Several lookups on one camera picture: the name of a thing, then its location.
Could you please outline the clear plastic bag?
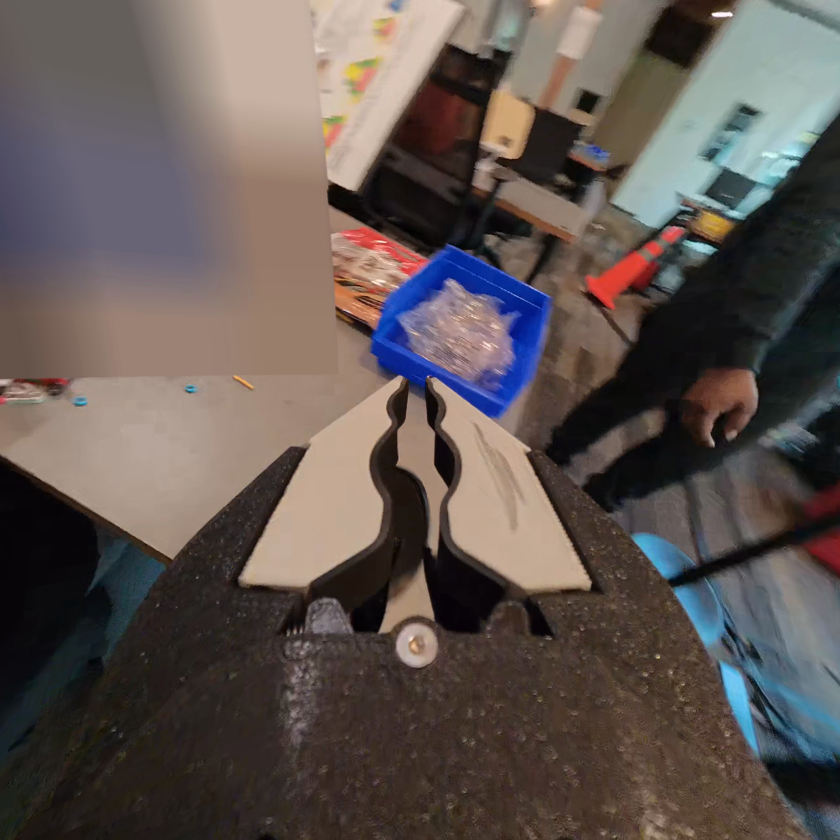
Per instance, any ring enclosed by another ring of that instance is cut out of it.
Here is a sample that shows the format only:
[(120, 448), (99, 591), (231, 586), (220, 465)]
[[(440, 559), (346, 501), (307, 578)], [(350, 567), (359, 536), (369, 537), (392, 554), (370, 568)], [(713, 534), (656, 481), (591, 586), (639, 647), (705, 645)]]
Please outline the clear plastic bag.
[(447, 278), (440, 290), (396, 320), (412, 352), (495, 391), (516, 359), (512, 330), (520, 316), (519, 311), (503, 311), (498, 297), (471, 292)]

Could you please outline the orange traffic cone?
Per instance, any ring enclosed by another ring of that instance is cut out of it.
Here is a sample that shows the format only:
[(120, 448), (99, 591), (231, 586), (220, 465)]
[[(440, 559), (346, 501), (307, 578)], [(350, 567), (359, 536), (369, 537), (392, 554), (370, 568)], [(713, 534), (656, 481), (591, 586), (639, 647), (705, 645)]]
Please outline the orange traffic cone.
[(661, 261), (687, 234), (688, 229), (683, 225), (665, 227), (601, 275), (588, 276), (584, 282), (584, 293), (603, 308), (614, 309), (616, 299), (624, 293), (647, 288)]

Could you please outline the K'nex instruction bag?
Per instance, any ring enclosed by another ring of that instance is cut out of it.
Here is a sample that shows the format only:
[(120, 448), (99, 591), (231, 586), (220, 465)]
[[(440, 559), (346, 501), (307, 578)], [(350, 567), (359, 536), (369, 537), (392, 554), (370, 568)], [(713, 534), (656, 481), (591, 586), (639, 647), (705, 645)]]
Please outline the K'nex instruction bag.
[(374, 331), (383, 307), (427, 263), (427, 258), (369, 227), (331, 235), (333, 294), (336, 312)]

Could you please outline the person's dark clothing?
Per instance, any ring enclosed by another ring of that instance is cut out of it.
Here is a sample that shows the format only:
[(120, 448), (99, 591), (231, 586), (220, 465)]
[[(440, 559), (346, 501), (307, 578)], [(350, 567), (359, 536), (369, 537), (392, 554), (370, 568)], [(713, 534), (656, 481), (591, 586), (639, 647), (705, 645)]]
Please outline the person's dark clothing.
[(2, 465), (2, 758), (39, 716), (40, 676), (80, 621), (98, 562), (92, 521)]

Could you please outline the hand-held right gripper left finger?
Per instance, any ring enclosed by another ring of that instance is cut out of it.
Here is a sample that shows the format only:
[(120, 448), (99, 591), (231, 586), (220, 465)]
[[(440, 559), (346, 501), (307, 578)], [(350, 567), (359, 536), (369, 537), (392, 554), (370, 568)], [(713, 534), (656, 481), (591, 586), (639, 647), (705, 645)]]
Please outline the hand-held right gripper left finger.
[(398, 376), (311, 438), (240, 587), (339, 602), (388, 590), (404, 495), (397, 437), (409, 392)]

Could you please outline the black pole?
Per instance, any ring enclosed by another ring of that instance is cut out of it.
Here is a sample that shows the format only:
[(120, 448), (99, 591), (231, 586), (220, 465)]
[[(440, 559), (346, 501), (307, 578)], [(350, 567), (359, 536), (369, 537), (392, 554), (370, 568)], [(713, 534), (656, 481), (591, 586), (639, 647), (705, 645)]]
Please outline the black pole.
[(740, 565), (749, 564), (765, 554), (788, 548), (799, 548), (828, 532), (837, 530), (838, 527), (839, 513), (830, 513), (788, 531), (779, 532), (770, 538), (725, 553), (701, 565), (692, 566), (666, 580), (673, 588), (692, 585)]

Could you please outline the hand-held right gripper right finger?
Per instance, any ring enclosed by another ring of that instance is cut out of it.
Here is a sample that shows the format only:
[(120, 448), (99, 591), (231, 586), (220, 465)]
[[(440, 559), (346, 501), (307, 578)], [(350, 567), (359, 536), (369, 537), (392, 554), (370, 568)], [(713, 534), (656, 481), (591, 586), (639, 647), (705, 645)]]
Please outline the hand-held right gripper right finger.
[(435, 377), (425, 396), (446, 485), (437, 544), (446, 585), (467, 600), (589, 592), (592, 579), (530, 447)]

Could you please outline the blue plastic bin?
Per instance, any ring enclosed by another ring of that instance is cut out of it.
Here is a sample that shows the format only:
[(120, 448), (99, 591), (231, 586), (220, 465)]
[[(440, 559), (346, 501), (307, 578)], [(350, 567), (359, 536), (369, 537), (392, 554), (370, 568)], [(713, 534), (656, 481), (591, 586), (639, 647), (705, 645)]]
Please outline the blue plastic bin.
[[(501, 299), (503, 311), (515, 310), (521, 314), (512, 330), (516, 359), (495, 391), (472, 385), (407, 347), (397, 316), (439, 291), (447, 278), (457, 280), (468, 291)], [(388, 297), (373, 333), (371, 351), (388, 371), (417, 385), (424, 385), (428, 377), (438, 378), (481, 412), (498, 418), (517, 401), (536, 375), (549, 335), (552, 310), (553, 300), (549, 295), (448, 245)]]

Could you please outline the light blue chair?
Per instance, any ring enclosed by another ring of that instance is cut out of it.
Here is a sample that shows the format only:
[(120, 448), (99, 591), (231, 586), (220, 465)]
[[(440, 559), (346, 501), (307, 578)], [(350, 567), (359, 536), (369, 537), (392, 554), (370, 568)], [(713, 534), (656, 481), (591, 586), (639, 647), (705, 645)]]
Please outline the light blue chair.
[[(632, 538), (656, 571), (668, 580), (695, 567), (688, 555), (657, 535), (638, 532)], [(760, 745), (753, 721), (748, 682), (740, 669), (731, 662), (732, 635), (718, 594), (705, 579), (676, 587), (674, 594), (709, 656), (717, 664), (724, 693), (745, 741), (759, 755)]]

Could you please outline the grey desk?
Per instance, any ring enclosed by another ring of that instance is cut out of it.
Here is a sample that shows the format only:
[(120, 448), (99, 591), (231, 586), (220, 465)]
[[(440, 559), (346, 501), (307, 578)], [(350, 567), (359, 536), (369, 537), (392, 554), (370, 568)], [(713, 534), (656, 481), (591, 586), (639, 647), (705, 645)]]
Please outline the grey desk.
[(578, 204), (527, 179), (514, 177), (500, 180), (490, 175), (485, 177), (484, 182), (473, 184), (471, 193), (490, 199), (493, 207), (530, 224), (535, 232), (541, 234), (537, 258), (522, 280), (530, 286), (549, 267), (561, 247), (579, 243), (601, 212), (606, 199), (601, 181), (595, 181), (588, 187)]

